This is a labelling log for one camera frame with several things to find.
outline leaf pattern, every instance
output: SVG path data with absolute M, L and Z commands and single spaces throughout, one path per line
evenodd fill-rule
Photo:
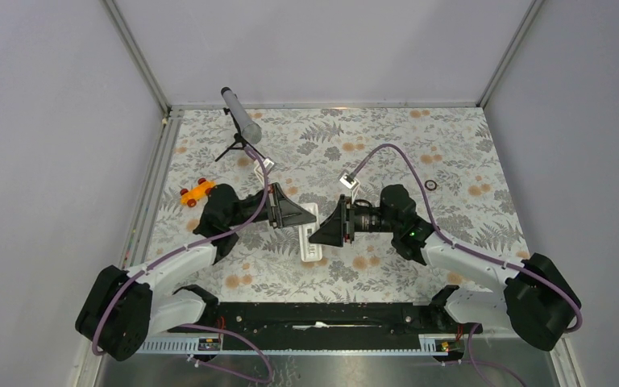
M 276 109 L 249 110 L 263 128 L 255 145 L 276 165 L 279 182 L 297 203 L 318 204 L 320 221 L 340 194 L 343 170 L 352 170 L 376 145 L 400 146 L 420 178 L 435 180 L 428 197 L 438 224 L 455 237 L 504 254 L 527 251 L 511 195 L 481 109 Z M 221 110 L 187 110 L 181 123 L 147 260 L 193 242 L 207 199 L 182 206 L 180 190 L 204 177 L 236 189 L 240 198 L 262 187 L 255 164 L 243 152 L 214 158 L 231 143 L 234 126 Z M 426 210 L 405 163 L 390 150 L 374 155 L 359 175 L 359 197 L 374 204 L 389 184 L 403 184 Z M 403 260 L 390 235 L 358 234 L 344 248 L 322 247 L 324 260 L 302 263 L 296 228 L 253 223 L 239 232 L 232 253 L 192 273 L 179 285 L 197 283 L 224 301 L 240 302 L 425 302 L 446 283 L 446 270 Z M 480 289 L 462 279 L 462 287 Z

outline black ring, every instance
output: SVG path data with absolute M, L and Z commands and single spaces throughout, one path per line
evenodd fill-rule
M 423 186 L 426 187 L 429 191 L 435 191 L 438 189 L 438 183 L 432 180 L 426 180 L 423 182 Z

